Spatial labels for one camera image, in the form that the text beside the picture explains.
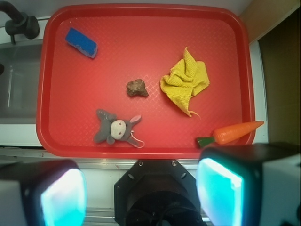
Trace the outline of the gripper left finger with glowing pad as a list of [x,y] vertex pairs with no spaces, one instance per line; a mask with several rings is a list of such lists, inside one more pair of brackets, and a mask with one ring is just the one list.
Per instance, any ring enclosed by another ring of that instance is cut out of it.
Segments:
[[81,226],[86,209],[87,184],[74,161],[0,165],[2,226]]

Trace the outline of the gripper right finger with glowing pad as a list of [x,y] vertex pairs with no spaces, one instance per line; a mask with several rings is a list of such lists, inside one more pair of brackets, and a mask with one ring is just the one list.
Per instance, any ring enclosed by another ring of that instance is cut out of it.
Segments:
[[301,147],[207,147],[197,165],[196,187],[201,207],[215,226],[298,226]]

